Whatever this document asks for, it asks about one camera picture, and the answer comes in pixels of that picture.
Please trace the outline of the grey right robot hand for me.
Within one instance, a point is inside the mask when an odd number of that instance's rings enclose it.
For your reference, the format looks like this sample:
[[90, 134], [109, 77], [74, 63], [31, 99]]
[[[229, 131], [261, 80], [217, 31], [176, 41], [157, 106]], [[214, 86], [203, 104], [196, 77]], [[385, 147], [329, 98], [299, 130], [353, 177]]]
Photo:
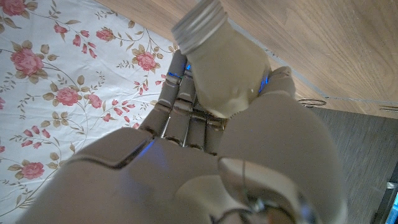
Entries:
[[289, 67], [231, 119], [200, 107], [176, 53], [159, 102], [72, 156], [19, 223], [344, 223], [338, 151]]

